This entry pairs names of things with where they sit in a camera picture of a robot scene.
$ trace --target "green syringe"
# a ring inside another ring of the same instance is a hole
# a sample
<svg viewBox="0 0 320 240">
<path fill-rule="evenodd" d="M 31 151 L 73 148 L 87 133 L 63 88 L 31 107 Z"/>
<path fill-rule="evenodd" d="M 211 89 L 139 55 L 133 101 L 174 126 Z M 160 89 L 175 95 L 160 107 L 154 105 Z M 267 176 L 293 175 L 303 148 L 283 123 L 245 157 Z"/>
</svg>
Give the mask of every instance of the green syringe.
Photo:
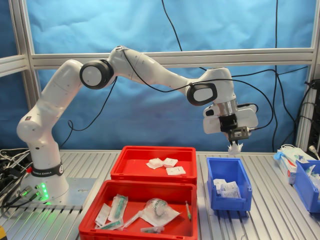
<svg viewBox="0 0 320 240">
<path fill-rule="evenodd" d="M 120 224 L 121 224 L 121 221 L 118 220 L 118 221 L 110 222 L 108 225 L 105 225 L 100 229 L 110 229 L 111 227 L 113 227 L 115 225 L 120 225 Z"/>
<path fill-rule="evenodd" d="M 190 210 L 189 210 L 188 201 L 185 201 L 185 207 L 186 207 L 186 212 L 187 212 L 187 215 L 188 215 L 188 219 L 191 221 L 191 213 L 190 213 Z"/>
<path fill-rule="evenodd" d="M 121 197 L 120 197 L 118 206 L 117 206 L 116 211 L 115 211 L 115 214 L 114 214 L 114 218 L 115 218 L 115 219 L 118 219 L 118 218 L 120 217 L 122 208 L 124 207 L 125 200 L 126 200 L 126 198 L 125 198 L 124 196 L 121 196 Z"/>
</svg>

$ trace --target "small white packet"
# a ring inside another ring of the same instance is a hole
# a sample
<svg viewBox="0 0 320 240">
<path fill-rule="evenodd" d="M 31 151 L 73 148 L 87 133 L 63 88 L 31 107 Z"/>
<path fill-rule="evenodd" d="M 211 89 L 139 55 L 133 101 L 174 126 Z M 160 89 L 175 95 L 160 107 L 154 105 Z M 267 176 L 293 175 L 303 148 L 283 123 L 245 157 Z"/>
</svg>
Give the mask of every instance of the small white packet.
<svg viewBox="0 0 320 240">
<path fill-rule="evenodd" d="M 170 167 L 170 168 L 166 168 L 165 170 L 168 175 L 177 176 L 177 175 L 186 174 L 182 166 Z"/>
<path fill-rule="evenodd" d="M 319 173 L 311 173 L 311 176 L 315 177 L 316 179 L 320 180 L 320 174 Z"/>
<path fill-rule="evenodd" d="M 229 155 L 237 155 L 237 154 L 241 153 L 241 149 L 242 149 L 243 145 L 244 145 L 243 143 L 238 145 L 235 142 L 233 142 L 232 145 L 230 144 L 230 146 L 228 146 Z"/>
<path fill-rule="evenodd" d="M 231 189 L 236 189 L 238 187 L 237 183 L 235 181 L 223 183 L 220 186 L 221 191 L 228 191 Z"/>
<path fill-rule="evenodd" d="M 166 158 L 163 161 L 163 166 L 165 168 L 173 168 L 177 164 L 178 160 L 177 159 L 172 159 L 172 158 Z"/>
<path fill-rule="evenodd" d="M 157 169 L 164 165 L 164 162 L 159 158 L 150 159 L 146 165 L 151 169 Z"/>
<path fill-rule="evenodd" d="M 217 194 L 221 194 L 221 184 L 226 184 L 226 180 L 224 179 L 214 179 L 213 180 L 213 185 L 215 185 L 215 188 L 216 188 L 216 193 Z"/>
<path fill-rule="evenodd" d="M 112 201 L 111 211 L 108 217 L 110 222 L 116 222 L 124 217 L 128 197 L 117 194 Z"/>
<path fill-rule="evenodd" d="M 315 166 L 316 165 L 312 165 L 305 170 L 305 173 L 308 175 L 308 177 L 310 177 L 312 170 L 315 168 Z"/>
<path fill-rule="evenodd" d="M 320 180 L 318 180 L 317 178 L 315 178 L 314 176 L 310 176 L 309 177 L 311 182 L 313 183 L 313 185 L 318 189 L 318 191 L 320 192 Z"/>
<path fill-rule="evenodd" d="M 240 199 L 241 194 L 239 188 L 232 188 L 227 191 L 221 191 L 221 197 L 223 198 L 232 198 L 232 199 Z"/>
<path fill-rule="evenodd" d="M 111 211 L 111 207 L 109 207 L 107 204 L 103 204 L 102 208 L 98 214 L 98 216 L 95 219 L 95 224 L 97 224 L 99 227 L 102 227 L 106 224 L 106 221 L 109 217 L 109 213 Z"/>
</svg>

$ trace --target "blue plastic bin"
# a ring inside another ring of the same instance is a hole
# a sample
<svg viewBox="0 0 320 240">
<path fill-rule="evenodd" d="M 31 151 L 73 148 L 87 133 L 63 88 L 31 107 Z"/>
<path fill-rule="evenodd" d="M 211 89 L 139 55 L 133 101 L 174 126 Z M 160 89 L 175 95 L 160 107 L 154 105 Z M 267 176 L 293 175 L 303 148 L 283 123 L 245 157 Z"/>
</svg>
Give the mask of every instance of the blue plastic bin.
<svg viewBox="0 0 320 240">
<path fill-rule="evenodd" d="M 320 161 L 308 161 L 309 163 L 300 163 L 299 161 L 296 161 L 294 187 L 308 212 L 320 213 L 320 201 L 318 200 L 319 191 L 306 174 L 306 169 L 312 165 L 315 165 L 313 172 L 320 174 Z"/>
<path fill-rule="evenodd" d="M 213 210 L 250 211 L 252 187 L 239 158 L 207 157 L 208 191 Z M 214 179 L 225 179 L 227 183 L 235 181 L 242 198 L 217 196 Z"/>
</svg>

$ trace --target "connector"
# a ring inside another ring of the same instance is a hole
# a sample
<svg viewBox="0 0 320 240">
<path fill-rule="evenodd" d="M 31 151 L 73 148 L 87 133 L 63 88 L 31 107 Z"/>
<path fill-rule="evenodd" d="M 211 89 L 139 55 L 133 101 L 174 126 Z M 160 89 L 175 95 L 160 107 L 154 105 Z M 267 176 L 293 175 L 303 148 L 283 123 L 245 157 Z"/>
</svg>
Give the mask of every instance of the connector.
<svg viewBox="0 0 320 240">
<path fill-rule="evenodd" d="M 314 155 L 316 155 L 316 157 L 318 158 L 318 160 L 320 160 L 320 157 L 318 155 L 317 149 L 315 148 L 315 146 L 311 145 L 309 146 L 309 151 L 314 153 Z"/>
<path fill-rule="evenodd" d="M 37 191 L 35 194 L 32 195 L 32 197 L 30 197 L 29 201 L 31 202 L 32 200 L 34 200 L 36 197 L 38 197 L 40 195 L 40 192 Z"/>
<path fill-rule="evenodd" d="M 32 191 L 32 187 L 27 186 L 20 194 L 19 196 L 24 198 L 25 196 L 28 195 L 28 193 L 30 193 Z"/>
</svg>

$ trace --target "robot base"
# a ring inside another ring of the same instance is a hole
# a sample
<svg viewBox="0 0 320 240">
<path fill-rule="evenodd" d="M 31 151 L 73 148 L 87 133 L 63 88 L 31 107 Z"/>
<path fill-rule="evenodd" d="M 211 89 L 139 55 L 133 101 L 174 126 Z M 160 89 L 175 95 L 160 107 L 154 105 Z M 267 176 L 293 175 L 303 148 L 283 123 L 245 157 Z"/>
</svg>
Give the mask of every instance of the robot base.
<svg viewBox="0 0 320 240">
<path fill-rule="evenodd" d="M 40 206 L 54 205 L 54 206 L 66 206 L 82 207 L 85 205 L 87 197 L 93 188 L 96 178 L 73 178 L 67 177 L 66 181 L 69 184 L 69 189 L 65 194 L 55 199 L 48 200 L 47 203 Z"/>
<path fill-rule="evenodd" d="M 39 197 L 35 198 L 30 204 L 39 204 L 38 208 L 53 205 L 65 207 L 77 206 L 81 209 L 86 203 L 86 199 L 96 180 L 96 178 L 65 178 L 64 175 L 41 178 L 29 174 L 22 180 L 20 189 L 22 191 L 27 186 L 30 186 L 32 190 L 23 199 L 19 200 L 17 204 L 22 204 L 33 194 L 40 192 Z"/>
</svg>

